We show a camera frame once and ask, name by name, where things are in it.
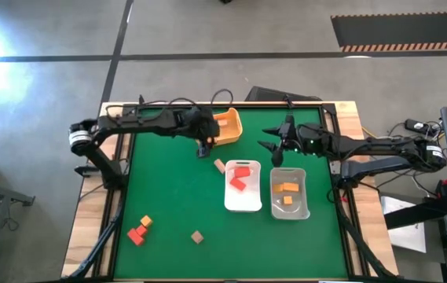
desk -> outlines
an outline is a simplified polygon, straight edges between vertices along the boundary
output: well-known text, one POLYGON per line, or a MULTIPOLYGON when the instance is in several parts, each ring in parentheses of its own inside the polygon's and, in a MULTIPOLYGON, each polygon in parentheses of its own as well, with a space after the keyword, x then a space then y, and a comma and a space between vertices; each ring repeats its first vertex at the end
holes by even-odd
MULTIPOLYGON (((334 105, 336 108, 336 113, 338 117, 338 124, 340 128, 341 134, 349 135, 352 138, 362 138, 362 132, 361 132, 361 124, 359 121, 359 117, 357 115, 357 109, 356 105, 352 101, 347 102, 324 102, 325 104, 331 104, 334 105)), ((274 107, 277 105, 283 105, 284 103, 281 102, 247 102, 247 103, 238 103, 238 105, 244 105, 244 106, 252 106, 252 105, 268 105, 269 107, 274 107)), ((308 105, 319 105, 319 102, 298 102, 297 105, 305 105, 306 107, 308 105)), ((105 115, 104 107, 106 107, 107 104, 103 105, 103 108, 101 109, 101 115, 105 115)), ((116 110, 116 112, 121 112, 120 108, 110 108, 110 112, 112 110, 116 110)), ((255 138, 256 134, 260 132, 262 128, 266 127, 275 127, 277 126, 280 121, 284 118, 284 115, 287 111, 285 108, 274 109, 273 111, 270 110, 267 115, 264 113, 258 113, 257 110, 242 110, 241 113, 241 120, 243 121, 244 125, 244 132, 249 133, 250 136, 247 136, 247 138, 243 135, 238 144, 245 143, 247 146, 247 149, 249 149, 251 146, 251 139, 257 140, 258 138, 255 138)), ((302 112, 301 110, 298 110, 295 112, 295 116, 299 116, 297 118, 297 122, 319 122, 312 119, 315 119, 315 115, 312 115, 312 113, 309 113, 308 111, 302 112)), ((236 159, 239 156, 248 155, 248 157, 253 158, 253 160, 259 160, 262 163, 262 178, 264 176, 267 176, 268 179, 268 173, 271 168, 271 164, 269 164, 269 154, 264 149, 260 149, 258 145, 256 145, 256 148, 253 148, 252 150, 249 150, 250 152, 247 153, 248 150, 241 149, 238 154, 236 149, 231 149, 232 146, 222 146, 220 149, 216 148, 211 152, 211 160, 196 160, 195 159, 195 146, 191 146, 191 143, 193 141, 190 141, 185 138, 161 138, 156 137, 151 134, 143 134, 141 135, 142 139, 138 139, 135 141, 135 149, 134 149, 134 156, 132 158, 131 162, 131 178, 129 183, 129 192, 128 196, 126 198, 126 207, 124 212, 124 219, 123 219, 123 226, 121 227, 122 233, 120 233, 120 236, 117 237, 119 239, 119 246, 118 249, 116 249, 116 260, 110 260, 110 256, 112 249, 111 249, 111 243, 108 243, 107 248, 104 250, 103 254, 103 260, 101 262, 101 265, 98 269, 94 268, 93 273, 96 274, 97 270, 101 271, 101 274, 107 274, 110 271, 114 271, 115 279, 133 279, 133 278, 143 278, 143 279, 157 279, 157 278, 166 278, 166 279, 175 279, 175 278, 205 278, 205 279, 223 279, 223 278, 281 278, 281 279, 315 279, 315 278, 331 278, 331 279, 337 279, 337 278, 345 278, 346 273, 344 271, 344 263, 341 263, 340 261, 343 261, 343 255, 340 255, 340 234, 337 233, 336 227, 336 217, 335 217, 335 210, 334 207, 329 206, 329 203, 324 199, 321 198, 321 195, 324 197, 326 191, 329 189, 329 180, 326 179, 326 176, 328 175, 328 166, 326 163, 326 160, 323 161, 323 159, 318 159, 313 156, 310 157, 304 157, 300 155, 287 155, 285 158, 286 162, 291 162, 291 165, 294 165, 296 167, 301 167, 301 162, 307 162, 310 164, 310 167, 307 165, 306 171, 307 171, 307 198, 309 201, 309 206, 313 207, 311 209, 311 213, 313 213, 313 216, 311 216, 311 219, 307 219, 304 222, 297 222, 296 224, 291 224, 291 222, 280 222, 280 221, 273 221, 270 214, 269 214, 269 199, 267 199, 267 193, 268 193, 268 186, 262 185, 262 203, 263 203, 263 209, 260 212, 256 212, 254 214, 249 215, 242 215, 242 214, 235 214, 228 211, 225 211, 223 207, 223 198, 221 193, 221 200, 219 207, 217 205, 218 199, 215 198, 215 196, 211 194, 203 194, 195 193, 194 199, 197 200, 197 202, 193 202, 197 205, 200 205, 201 203, 205 203, 207 205, 204 205, 202 208, 205 210, 209 210, 211 213, 209 214, 210 217, 209 220, 219 220, 222 223, 222 226, 220 227, 221 230, 231 230, 231 227, 235 226, 239 228, 240 230, 236 230, 233 232, 233 234, 236 235, 236 237, 233 237, 232 234, 225 235, 224 233, 219 234, 217 233, 217 229, 211 228, 215 227, 216 225, 209 225, 208 222, 204 222, 201 217, 197 217, 195 208, 191 208, 188 202, 185 198, 187 195, 184 195, 181 197, 179 203, 176 203, 173 200, 169 200, 169 205, 167 205, 165 208, 161 208, 162 201, 158 202, 155 199, 155 196, 160 195, 158 193, 154 193, 155 196, 146 196, 144 193, 152 193, 155 192, 153 188, 147 189, 147 190, 138 190, 133 189, 131 186, 141 186, 148 188, 152 186, 152 184, 149 184, 153 182, 152 179, 145 179, 145 178, 139 178, 135 176, 139 176, 139 174, 135 173, 138 168, 141 168, 141 170, 149 170, 147 166, 149 164, 154 165, 154 168, 160 167, 160 164, 156 161, 155 158, 153 158, 152 154, 155 150, 150 149, 161 149, 162 147, 167 146, 168 148, 171 148, 170 145, 173 145, 173 142, 175 142, 177 147, 179 148, 182 146, 182 148, 190 148, 191 155, 189 155, 188 151, 185 150, 178 150, 175 154, 178 155, 177 158, 182 158, 184 162, 180 162, 179 160, 172 160, 170 162, 169 168, 167 168, 167 171, 170 169, 173 169, 173 166, 184 166, 182 168, 183 171, 186 171, 187 168, 197 167, 199 171, 204 171, 207 168, 207 173, 204 173, 203 179, 205 181, 203 182, 214 182, 214 179, 217 178, 216 170, 213 168, 212 160, 215 158, 221 157, 224 161, 227 161, 229 159, 236 159), (142 142, 148 142, 149 149, 145 151, 145 147, 142 146, 142 142), (141 154, 143 156, 148 156, 147 158, 140 159, 136 158, 137 154, 141 154), (309 176, 310 170, 313 170, 314 167, 323 167, 324 172, 317 171, 316 174, 309 176), (312 184, 314 188, 321 188, 322 186, 322 192, 316 192, 315 189, 309 190, 309 179, 312 180, 312 184), (143 201, 145 198, 150 198, 152 201, 143 201), (134 203, 138 201, 143 201, 141 205, 135 205, 134 203), (149 214, 154 218, 154 224, 152 227, 152 234, 149 234, 148 237, 151 237, 152 239, 148 239, 146 241, 149 241, 149 243, 145 243, 144 246, 137 248, 134 247, 130 241, 126 238, 126 231, 130 229, 130 226, 139 225, 139 219, 143 214, 149 214), (257 230, 257 232, 264 231, 267 228, 270 228, 271 231, 270 235, 267 234, 267 236, 259 237, 258 233, 253 232, 252 230, 248 230, 247 226, 250 226, 254 228, 254 230, 257 230), (172 229, 172 235, 171 235, 171 242, 170 243, 167 239, 168 237, 168 231, 169 228, 172 229), (252 234, 253 239, 258 239, 261 244, 267 244, 266 251, 269 251, 271 249, 270 246, 273 244, 273 235, 277 237, 279 233, 281 233, 282 230, 295 230, 296 233, 300 233, 304 237, 308 237, 311 242, 314 244, 305 245, 302 244, 300 246, 300 249, 305 252, 305 255, 303 255, 303 259, 305 259, 306 263, 305 265, 298 264, 298 260, 294 260, 293 262, 286 264, 287 260, 278 259, 278 263, 274 263, 276 266, 279 266, 280 268, 277 270, 272 270, 271 263, 268 263, 268 260, 272 260, 273 258, 270 255, 267 255, 266 253, 261 254, 260 256, 256 255, 256 252, 259 252, 259 249, 256 247, 252 247, 252 239, 246 239, 245 235, 252 234), (206 240, 204 242, 205 245, 196 246, 193 243, 191 243, 189 235, 190 231, 194 230, 200 230, 202 234, 205 234, 206 240), (234 243, 234 245, 225 244, 225 237, 228 237, 229 241, 234 243), (164 243, 169 248, 163 248, 159 243, 164 243), (245 259, 258 261, 258 265, 253 265, 253 263, 246 263, 246 262, 240 262, 239 260, 227 260, 231 253, 228 253, 228 251, 231 252, 239 252, 239 250, 242 250, 243 248, 249 247, 250 250, 252 250, 254 253, 252 255, 246 255, 245 253, 238 254, 239 257, 246 256, 245 259), (176 252, 187 252, 188 254, 185 254, 185 261, 187 263, 198 263, 198 266, 190 266, 188 264, 183 263, 183 258, 180 255, 173 254, 172 256, 178 260, 179 266, 183 267, 179 270, 175 268, 173 262, 166 261, 164 264, 166 264, 166 269, 163 270, 165 274, 172 274, 172 277, 159 277, 159 274, 162 273, 162 270, 156 271, 156 266, 151 265, 148 266, 151 263, 154 263, 156 265, 159 265, 158 263, 162 259, 162 257, 168 256, 169 250, 175 250, 176 252), (211 254, 211 250, 217 249, 218 252, 222 257, 225 259, 216 259, 213 260, 215 262, 218 262, 220 264, 225 265, 228 267, 232 272, 228 273, 229 269, 219 269, 218 272, 215 273, 215 270, 213 268, 210 268, 210 266, 206 266, 205 262, 201 259, 205 256, 206 258, 211 254), (148 266, 148 272, 139 272, 137 273, 137 269, 140 268, 140 263, 143 265, 148 266), (238 268, 238 265, 233 265, 234 263, 239 263, 240 265, 244 265, 246 268, 238 268), (197 276, 195 273, 196 268, 201 269, 202 271, 200 276, 197 276)), ((266 135, 262 135, 259 138, 264 138, 265 140, 269 139, 266 137, 266 135)), ((103 151, 108 154, 109 157, 112 156, 112 154, 118 154, 120 157, 126 157, 127 156, 127 150, 129 149, 129 138, 125 137, 123 139, 122 143, 122 150, 116 151, 116 142, 117 137, 111 137, 109 138, 102 146, 101 148, 103 151)), ((165 178, 166 184, 172 185, 172 180, 174 178, 165 178)), ((177 186, 183 187, 182 192, 185 193, 188 192, 187 188, 189 187, 184 182, 181 182, 177 184, 177 186)), ((365 182, 373 183, 373 180, 371 178, 367 178, 365 182)), ((84 180, 84 183, 82 185, 82 193, 85 193, 92 189, 95 186, 98 186, 101 183, 101 179, 98 177, 92 177, 92 178, 86 178, 84 180)), ((192 187, 199 187, 201 185, 207 186, 207 184, 201 184, 196 183, 193 184, 192 187)), ((116 202, 118 200, 118 195, 120 192, 114 192, 111 193, 115 197, 113 197, 114 201, 116 202)), ((68 245, 68 252, 66 255, 66 260, 64 262, 64 268, 63 268, 63 274, 70 274, 73 270, 75 270, 79 263, 87 256, 89 250, 94 245, 97 236, 99 234, 100 228, 101 228, 101 220, 103 216, 104 211, 104 203, 106 199, 107 192, 104 189, 98 190, 97 192, 90 194, 87 196, 78 206, 77 212, 75 214, 75 223, 73 226, 73 230, 71 233, 71 239, 68 245)), ((361 224, 361 230, 363 233, 363 237, 367 241, 370 248, 374 251, 374 253, 377 255, 377 257, 383 262, 384 266, 390 270, 391 272, 397 273, 397 267, 394 261, 394 255, 392 252, 392 248, 390 246, 389 236, 387 233, 387 228, 383 219, 383 215, 380 209, 380 203, 379 203, 379 196, 377 192, 373 191, 372 189, 365 188, 365 187, 359 187, 354 190, 354 199, 356 203, 357 213, 359 217, 359 221, 361 224)), ((295 238, 292 236, 293 242, 296 244, 300 244, 300 240, 298 238, 295 238)), ((358 257, 357 257, 357 250, 354 248, 354 243, 350 241, 350 257, 352 258, 352 261, 354 263, 354 272, 356 274, 360 273, 360 266, 358 266, 358 257)), ((279 242, 277 244, 280 248, 284 248, 286 252, 294 253, 292 254, 295 259, 297 259, 297 256, 300 256, 300 254, 295 253, 295 250, 293 249, 292 245, 288 244, 286 241, 283 241, 282 243, 279 242)))

green table surface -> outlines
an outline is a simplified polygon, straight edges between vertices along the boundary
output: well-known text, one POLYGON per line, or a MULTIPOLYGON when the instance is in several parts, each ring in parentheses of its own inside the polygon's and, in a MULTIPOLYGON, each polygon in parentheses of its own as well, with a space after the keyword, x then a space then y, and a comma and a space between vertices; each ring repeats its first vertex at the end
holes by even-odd
MULTIPOLYGON (((257 140, 278 142, 262 132, 284 120, 286 109, 239 110, 244 132, 239 141, 196 157, 188 138, 139 134, 131 160, 126 206, 119 237, 115 278, 345 278, 346 268, 325 158, 285 153, 283 167, 306 170, 310 217, 276 220, 271 215, 271 154, 257 140), (217 159, 257 160, 261 169, 262 209, 236 213, 224 205, 225 176, 217 159), (127 232, 144 215, 153 219, 142 246, 127 232), (200 244, 190 237, 199 230, 200 244)), ((317 108, 296 108, 297 123, 319 123, 317 108)))

red cube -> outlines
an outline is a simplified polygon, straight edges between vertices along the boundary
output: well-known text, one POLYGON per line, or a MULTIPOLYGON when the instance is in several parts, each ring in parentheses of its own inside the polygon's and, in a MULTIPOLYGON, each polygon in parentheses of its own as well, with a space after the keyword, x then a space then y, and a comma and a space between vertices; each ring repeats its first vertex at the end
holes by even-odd
POLYGON ((135 245, 139 246, 142 245, 145 239, 143 237, 139 236, 136 232, 136 230, 133 228, 127 233, 127 236, 134 242, 135 245))
POLYGON ((236 178, 242 178, 251 175, 249 167, 238 167, 233 170, 233 173, 236 176, 236 178))
POLYGON ((136 233, 143 237, 143 235, 146 234, 146 232, 148 232, 148 230, 146 229, 146 227, 144 227, 143 225, 140 225, 137 229, 136 229, 136 233))
POLYGON ((230 181, 230 185, 236 187, 238 190, 244 190, 246 188, 246 184, 244 184, 241 180, 238 178, 233 178, 232 181, 230 181))

block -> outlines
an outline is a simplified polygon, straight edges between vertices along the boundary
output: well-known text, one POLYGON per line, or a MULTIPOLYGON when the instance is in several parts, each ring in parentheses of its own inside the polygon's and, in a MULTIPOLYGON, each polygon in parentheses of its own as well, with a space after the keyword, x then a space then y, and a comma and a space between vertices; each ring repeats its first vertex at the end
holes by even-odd
POLYGON ((284 196, 283 204, 284 205, 291 205, 291 204, 293 204, 293 197, 292 196, 284 196))
POLYGON ((283 190, 284 192, 298 192, 299 184, 285 182, 283 184, 283 190))
POLYGON ((237 167, 233 170, 233 173, 236 178, 242 178, 251 175, 251 170, 249 170, 249 167, 237 167))
POLYGON ((134 242, 135 245, 140 246, 143 244, 145 239, 143 237, 139 236, 136 232, 136 230, 133 228, 127 233, 127 236, 134 242))
POLYGON ((145 235, 146 232, 148 232, 148 231, 146 230, 146 227, 144 227, 143 225, 140 225, 140 226, 136 229, 136 233, 137 233, 139 236, 141 236, 141 237, 143 237, 143 235, 145 235))
POLYGON ((141 224, 143 224, 144 227, 148 227, 152 225, 153 220, 149 218, 147 215, 141 219, 141 224))
POLYGON ((246 188, 246 184, 244 184, 241 180, 238 178, 233 178, 232 181, 230 181, 230 185, 236 187, 238 190, 244 190, 246 188))
POLYGON ((217 121, 218 121, 218 126, 220 126, 220 127, 224 127, 229 124, 229 122, 226 119, 219 119, 217 121))
POLYGON ((283 192, 283 184, 273 185, 272 191, 275 193, 282 193, 283 192))
POLYGON ((200 242, 204 239, 204 237, 202 237, 202 234, 199 231, 195 231, 192 234, 192 240, 196 243, 196 244, 200 244, 200 242))
POLYGON ((222 174, 225 173, 225 164, 224 164, 220 159, 216 159, 216 160, 214 161, 214 165, 216 165, 216 168, 217 168, 218 170, 220 170, 220 172, 221 172, 222 174))

concrete floor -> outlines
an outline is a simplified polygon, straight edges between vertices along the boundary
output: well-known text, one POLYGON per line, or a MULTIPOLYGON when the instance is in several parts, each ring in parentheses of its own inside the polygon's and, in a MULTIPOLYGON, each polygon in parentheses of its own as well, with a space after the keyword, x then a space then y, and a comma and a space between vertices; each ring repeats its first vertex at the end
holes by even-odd
MULTIPOLYGON (((0 56, 111 54, 125 0, 0 0, 0 56)), ((447 11, 447 0, 136 0, 123 46, 133 53, 338 51, 329 16, 447 11)), ((2 231, 0 282, 60 276, 85 162, 69 151, 71 123, 94 117, 108 62, 0 63, 0 184, 36 195, 13 207, 16 232, 2 231)), ((252 86, 354 100, 375 134, 406 118, 436 120, 447 105, 447 57, 122 62, 111 101, 188 97, 222 87, 242 100, 252 86)), ((383 180, 392 175, 380 175, 383 180)), ((423 175, 434 188, 447 168, 423 175)), ((409 178, 383 191, 422 197, 409 178)), ((434 223, 428 255, 441 260, 434 223)), ((440 281, 425 255, 394 249, 400 273, 440 281)))

